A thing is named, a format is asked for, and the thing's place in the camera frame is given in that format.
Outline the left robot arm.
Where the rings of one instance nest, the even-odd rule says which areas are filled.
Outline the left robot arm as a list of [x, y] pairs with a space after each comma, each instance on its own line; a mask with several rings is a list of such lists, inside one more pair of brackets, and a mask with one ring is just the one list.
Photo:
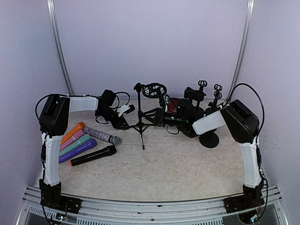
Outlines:
[[42, 134], [42, 175], [39, 179], [41, 205], [67, 213], [77, 214], [81, 199], [61, 194], [59, 178], [60, 143], [68, 127], [68, 116], [73, 112], [90, 111], [110, 122], [114, 129], [126, 129], [129, 125], [122, 114], [111, 108], [114, 93], [105, 90], [102, 96], [69, 96], [49, 94], [38, 122]]

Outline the purple microphone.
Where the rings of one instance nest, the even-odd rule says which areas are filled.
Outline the purple microphone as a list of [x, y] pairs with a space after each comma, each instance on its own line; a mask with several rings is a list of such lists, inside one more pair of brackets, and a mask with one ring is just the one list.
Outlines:
[[96, 140], [92, 138], [73, 149], [70, 149], [69, 147], [65, 148], [60, 153], [59, 164], [64, 163], [87, 150], [93, 149], [94, 147], [96, 147], [96, 145], [97, 145]]

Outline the black microphone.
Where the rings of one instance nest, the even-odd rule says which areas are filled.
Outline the black microphone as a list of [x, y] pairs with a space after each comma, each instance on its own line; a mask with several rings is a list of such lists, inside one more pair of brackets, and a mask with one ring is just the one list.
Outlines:
[[85, 164], [100, 158], [112, 156], [116, 153], [117, 153], [117, 149], [115, 148], [115, 146], [109, 145], [103, 149], [70, 160], [70, 165], [73, 167], [73, 166]]

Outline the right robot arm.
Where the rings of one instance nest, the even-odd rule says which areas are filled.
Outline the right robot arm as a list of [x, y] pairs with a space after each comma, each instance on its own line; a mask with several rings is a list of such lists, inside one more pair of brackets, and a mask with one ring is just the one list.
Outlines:
[[199, 137], [207, 148], [218, 145], [215, 130], [226, 126], [242, 153], [244, 165], [243, 194], [224, 199], [227, 213], [246, 210], [264, 204], [262, 188], [264, 181], [261, 172], [259, 150], [259, 119], [242, 102], [234, 100], [224, 106], [211, 110], [209, 114], [197, 111], [187, 99], [178, 99], [164, 107], [142, 113], [155, 126], [176, 126], [188, 137]]

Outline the orange microphone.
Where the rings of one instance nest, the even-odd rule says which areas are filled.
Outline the orange microphone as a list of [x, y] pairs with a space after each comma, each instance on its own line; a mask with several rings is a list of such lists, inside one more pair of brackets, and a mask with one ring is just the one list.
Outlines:
[[61, 144], [65, 143], [70, 137], [73, 136], [73, 134], [75, 134], [77, 131], [79, 130], [83, 130], [85, 128], [85, 123], [84, 122], [79, 122], [76, 124], [76, 126], [70, 131], [68, 132], [61, 140]]

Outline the pink microphone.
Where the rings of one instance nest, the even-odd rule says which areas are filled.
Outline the pink microphone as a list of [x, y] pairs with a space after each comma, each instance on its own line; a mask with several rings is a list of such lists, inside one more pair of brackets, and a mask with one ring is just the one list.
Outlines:
[[84, 132], [82, 130], [79, 130], [75, 132], [73, 135], [70, 137], [67, 137], [66, 140], [62, 140], [60, 144], [60, 151], [77, 141], [80, 137], [84, 136]]

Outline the black desk stand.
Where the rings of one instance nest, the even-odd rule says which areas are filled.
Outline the black desk stand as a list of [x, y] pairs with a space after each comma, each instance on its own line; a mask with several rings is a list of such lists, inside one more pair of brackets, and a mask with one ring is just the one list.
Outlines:
[[207, 86], [207, 81], [205, 81], [205, 80], [199, 80], [199, 81], [198, 81], [198, 85], [199, 85], [199, 91], [200, 91], [202, 94], [206, 95], [206, 94], [204, 93], [203, 89]]

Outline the glitter microphone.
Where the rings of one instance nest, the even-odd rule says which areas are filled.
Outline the glitter microphone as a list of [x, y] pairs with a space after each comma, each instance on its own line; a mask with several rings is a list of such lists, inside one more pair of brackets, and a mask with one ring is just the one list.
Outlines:
[[119, 136], [113, 136], [111, 134], [90, 128], [90, 127], [85, 127], [83, 129], [83, 132], [86, 134], [89, 134], [92, 137], [95, 137], [99, 140], [102, 140], [104, 142], [110, 143], [114, 146], [120, 146], [121, 145], [121, 138]]

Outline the teal microphone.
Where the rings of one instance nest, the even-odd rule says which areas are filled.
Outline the teal microphone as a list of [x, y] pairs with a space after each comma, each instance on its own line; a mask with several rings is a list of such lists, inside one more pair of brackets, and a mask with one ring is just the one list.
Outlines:
[[64, 148], [63, 150], [61, 150], [59, 153], [59, 156], [61, 157], [61, 156], [65, 155], [66, 153], [70, 152], [71, 150], [81, 146], [82, 144], [87, 142], [89, 139], [91, 139], [91, 136], [89, 134], [83, 135], [77, 141], [75, 141], [71, 145], [69, 145], [66, 148]]

